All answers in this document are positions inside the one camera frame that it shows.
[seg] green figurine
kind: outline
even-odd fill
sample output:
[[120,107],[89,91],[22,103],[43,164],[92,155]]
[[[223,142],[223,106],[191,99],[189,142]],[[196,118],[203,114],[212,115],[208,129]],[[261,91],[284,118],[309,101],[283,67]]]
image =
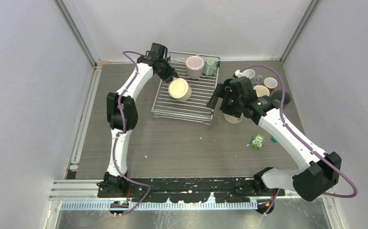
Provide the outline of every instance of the green figurine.
[[261,149],[265,142],[265,136],[257,134],[252,137],[251,145],[256,149]]

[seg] wooden table surface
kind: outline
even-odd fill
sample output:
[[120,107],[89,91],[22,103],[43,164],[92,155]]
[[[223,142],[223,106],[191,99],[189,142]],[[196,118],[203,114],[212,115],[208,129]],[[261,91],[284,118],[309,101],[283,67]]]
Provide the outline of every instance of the wooden table surface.
[[[279,61],[222,62],[219,82],[234,71],[254,64],[273,67],[285,80]],[[102,68],[98,89],[84,141],[77,178],[102,178],[111,152],[111,129],[106,121],[106,95],[118,90],[133,71],[133,64],[108,64]],[[257,75],[275,77],[267,69],[254,68]],[[151,108],[160,79],[153,76],[137,101],[139,121],[129,142],[127,165],[130,177],[249,177],[266,167],[296,169],[296,163],[279,143],[251,120],[238,124],[225,121],[215,110],[212,127],[205,124],[166,118],[153,119]],[[299,129],[302,125],[294,102],[284,113]],[[255,134],[265,135],[261,150],[247,146]]]

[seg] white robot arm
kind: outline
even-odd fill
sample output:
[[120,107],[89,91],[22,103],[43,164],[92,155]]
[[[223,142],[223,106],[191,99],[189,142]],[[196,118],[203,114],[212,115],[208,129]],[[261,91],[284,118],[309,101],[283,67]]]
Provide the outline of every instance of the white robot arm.
[[[138,73],[132,73],[128,81],[116,93],[110,93],[107,97],[107,118],[112,128],[112,149],[108,170],[104,176],[107,184],[112,180],[114,190],[124,193],[127,182],[120,176],[127,174],[126,156],[127,147],[132,133],[132,129],[137,123],[137,111],[134,100],[142,90],[146,82],[157,73],[166,82],[171,82],[178,77],[175,70],[171,68],[166,60],[167,49],[159,44],[153,44],[150,52],[146,56],[138,59]],[[115,144],[115,136],[122,132],[122,120],[117,108],[118,95],[123,94],[123,112],[126,117],[126,133],[119,135]],[[239,77],[230,82],[227,88],[223,84],[218,84],[214,95],[207,104],[207,107],[214,109],[218,98],[223,98],[220,109],[223,113],[240,117],[244,114],[246,118],[252,119],[257,125],[268,131],[296,162],[297,170],[278,170],[266,168],[254,176],[254,179],[261,189],[288,189],[296,191],[303,199],[313,201],[338,182],[338,174],[324,164],[318,157],[311,153],[294,135],[292,135],[283,125],[280,117],[279,104],[272,101],[268,96],[257,98],[250,80],[246,77]],[[319,153],[322,157],[330,161],[335,167],[340,169],[341,158],[337,153],[327,154],[323,149],[313,144],[304,134],[297,130],[289,120],[286,123],[296,134]]]

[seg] wire dish rack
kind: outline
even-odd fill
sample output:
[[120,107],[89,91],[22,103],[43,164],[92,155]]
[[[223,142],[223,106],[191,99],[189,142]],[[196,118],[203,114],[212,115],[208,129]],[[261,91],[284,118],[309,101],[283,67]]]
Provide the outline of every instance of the wire dish rack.
[[[187,76],[185,61],[190,56],[200,56],[206,61],[213,58],[217,63],[217,70],[214,75],[205,76],[199,79],[191,79]],[[219,56],[203,55],[188,52],[168,53],[168,61],[171,67],[175,68],[178,76],[187,81],[191,87],[191,97],[186,101],[172,98],[168,93],[169,83],[160,81],[156,98],[154,99],[151,112],[154,118],[172,118],[187,120],[197,123],[204,123],[211,126],[213,119],[213,109],[207,108],[206,103],[210,100],[216,88],[219,75],[221,59]]]

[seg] gray wall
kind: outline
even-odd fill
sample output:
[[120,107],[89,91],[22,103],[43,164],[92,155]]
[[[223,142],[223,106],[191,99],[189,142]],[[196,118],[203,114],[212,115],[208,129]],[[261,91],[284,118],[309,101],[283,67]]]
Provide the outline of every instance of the gray wall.
[[0,1],[0,229],[42,228],[91,72],[53,1]]
[[279,59],[310,0],[64,0],[92,53],[123,61],[152,42],[223,59]]
[[358,187],[337,201],[346,228],[368,228],[368,1],[323,0],[285,67],[307,136],[338,152]]

